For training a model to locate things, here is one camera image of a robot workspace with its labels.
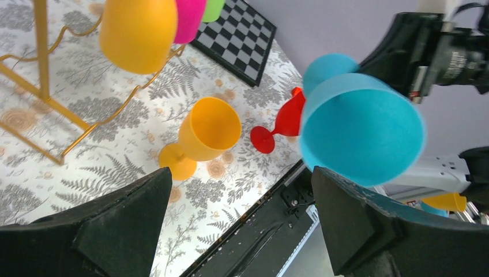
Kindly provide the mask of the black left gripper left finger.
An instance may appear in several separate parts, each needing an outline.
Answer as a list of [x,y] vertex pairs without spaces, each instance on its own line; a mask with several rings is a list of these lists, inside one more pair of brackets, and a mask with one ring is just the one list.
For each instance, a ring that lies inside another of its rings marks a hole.
[[1,227],[2,276],[149,276],[169,168],[30,224]]

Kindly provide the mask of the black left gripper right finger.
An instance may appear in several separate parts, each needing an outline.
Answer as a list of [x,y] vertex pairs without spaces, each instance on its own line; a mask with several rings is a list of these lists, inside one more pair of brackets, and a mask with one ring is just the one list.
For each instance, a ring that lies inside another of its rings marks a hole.
[[335,275],[488,275],[488,226],[412,208],[323,167],[311,185]]

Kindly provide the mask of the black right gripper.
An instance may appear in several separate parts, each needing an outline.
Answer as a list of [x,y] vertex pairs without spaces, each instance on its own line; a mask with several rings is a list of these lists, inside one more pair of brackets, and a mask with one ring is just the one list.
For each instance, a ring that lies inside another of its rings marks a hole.
[[411,86],[424,51],[424,19],[417,13],[399,13],[379,45],[359,65],[358,72],[373,76],[411,101],[421,103],[433,85],[472,85],[488,93],[488,11],[477,23],[479,35],[456,27],[443,33],[419,88]]

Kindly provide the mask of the blue plastic wine glass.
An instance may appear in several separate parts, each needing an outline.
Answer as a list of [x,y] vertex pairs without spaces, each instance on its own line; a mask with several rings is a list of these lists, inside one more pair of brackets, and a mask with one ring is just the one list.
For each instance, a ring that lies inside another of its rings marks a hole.
[[338,53],[308,66],[299,148],[308,169],[324,167],[372,187],[416,163],[427,131],[422,114],[407,98],[358,70],[354,59]]

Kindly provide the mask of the yellow plastic wine glass front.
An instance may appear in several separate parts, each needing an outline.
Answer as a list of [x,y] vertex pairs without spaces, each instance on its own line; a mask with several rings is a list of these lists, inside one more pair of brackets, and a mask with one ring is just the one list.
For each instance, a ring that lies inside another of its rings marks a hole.
[[240,118],[229,103],[216,97],[202,98],[182,121],[177,142],[161,149],[159,166],[169,168],[173,180],[184,181],[193,176],[198,162],[220,156],[241,135]]

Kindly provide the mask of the yellow plastic wine glass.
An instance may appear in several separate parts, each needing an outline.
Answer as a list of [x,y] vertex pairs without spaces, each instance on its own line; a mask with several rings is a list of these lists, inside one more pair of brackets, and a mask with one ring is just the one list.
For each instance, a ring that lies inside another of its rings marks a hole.
[[202,98],[182,121],[177,142],[161,149],[159,166],[169,168],[173,180],[184,181],[193,176],[198,162],[220,156],[241,135],[240,118],[229,103],[216,97]]
[[117,67],[136,74],[163,68],[178,22],[175,1],[112,0],[104,5],[100,48]]

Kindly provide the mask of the green plastic wine glass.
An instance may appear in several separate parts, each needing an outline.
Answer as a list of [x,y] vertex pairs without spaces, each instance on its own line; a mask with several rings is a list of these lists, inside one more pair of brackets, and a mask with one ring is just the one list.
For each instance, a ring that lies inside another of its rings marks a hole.
[[224,4],[225,0],[207,0],[202,22],[211,23],[216,21],[220,17]]

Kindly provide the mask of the gold wire wine glass rack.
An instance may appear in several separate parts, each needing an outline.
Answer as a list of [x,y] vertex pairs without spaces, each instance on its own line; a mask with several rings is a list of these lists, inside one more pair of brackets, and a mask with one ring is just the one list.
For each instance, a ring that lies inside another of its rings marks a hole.
[[155,165],[162,145],[158,135],[176,129],[174,121],[161,120],[179,104],[156,100],[155,93],[163,91],[166,83],[182,91],[184,47],[175,46],[172,61],[157,77],[129,73],[100,51],[104,1],[44,4],[51,100],[78,116],[84,126],[6,76],[1,77],[1,122],[58,160],[90,127],[92,132],[72,148],[68,160],[83,166],[96,166],[104,157],[117,163]]

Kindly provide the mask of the magenta plastic wine glass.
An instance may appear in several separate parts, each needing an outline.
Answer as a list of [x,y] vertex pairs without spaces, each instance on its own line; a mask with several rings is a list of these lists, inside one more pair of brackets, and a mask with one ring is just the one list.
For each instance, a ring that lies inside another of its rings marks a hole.
[[176,0],[178,26],[176,44],[187,44],[195,39],[202,21],[207,0]]

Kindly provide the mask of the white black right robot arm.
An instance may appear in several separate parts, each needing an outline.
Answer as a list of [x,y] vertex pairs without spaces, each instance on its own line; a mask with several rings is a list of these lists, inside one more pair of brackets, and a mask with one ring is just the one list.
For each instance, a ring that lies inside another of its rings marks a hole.
[[[488,11],[477,34],[440,12],[403,12],[394,20],[359,71],[376,77],[419,104],[432,86],[472,85],[488,93]],[[392,194],[401,202],[421,200],[435,208],[462,212],[474,205],[488,212],[488,148],[422,159],[394,180],[408,190]]]

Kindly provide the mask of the red plastic wine glass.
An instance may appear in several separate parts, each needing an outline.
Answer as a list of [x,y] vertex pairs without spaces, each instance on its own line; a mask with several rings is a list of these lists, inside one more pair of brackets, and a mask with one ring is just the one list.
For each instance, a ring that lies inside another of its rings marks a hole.
[[255,126],[250,132],[250,140],[253,146],[263,154],[271,153],[275,148],[274,135],[280,134],[287,137],[299,135],[300,120],[306,98],[303,90],[295,87],[291,91],[292,98],[287,101],[277,113],[274,129],[269,131],[264,126]]

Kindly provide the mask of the floral patterned table mat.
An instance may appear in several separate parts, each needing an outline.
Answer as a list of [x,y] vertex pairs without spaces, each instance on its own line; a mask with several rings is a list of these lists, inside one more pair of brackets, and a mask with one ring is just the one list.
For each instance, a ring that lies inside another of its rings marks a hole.
[[50,55],[51,95],[88,123],[118,115],[83,139],[62,166],[1,132],[1,224],[33,222],[155,171],[160,150],[177,140],[190,108],[213,96],[234,107],[243,133],[231,150],[173,185],[151,275],[179,276],[299,160],[294,138],[277,136],[275,150],[264,155],[249,131],[271,127],[302,78],[277,43],[255,88],[191,46],[157,79],[125,72],[101,53],[98,32],[81,36],[102,10],[102,1],[48,1],[49,43],[64,26],[74,31]]

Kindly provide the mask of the black white checkerboard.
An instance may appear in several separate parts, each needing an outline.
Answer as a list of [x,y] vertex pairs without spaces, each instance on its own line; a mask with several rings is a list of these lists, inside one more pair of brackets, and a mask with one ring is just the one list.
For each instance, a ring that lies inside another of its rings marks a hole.
[[247,2],[229,0],[216,21],[201,23],[190,44],[249,86],[257,87],[276,29]]

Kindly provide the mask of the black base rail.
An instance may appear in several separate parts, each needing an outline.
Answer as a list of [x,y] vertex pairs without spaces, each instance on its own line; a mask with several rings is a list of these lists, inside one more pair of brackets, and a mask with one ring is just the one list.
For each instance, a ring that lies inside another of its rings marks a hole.
[[283,276],[318,222],[300,160],[182,276]]

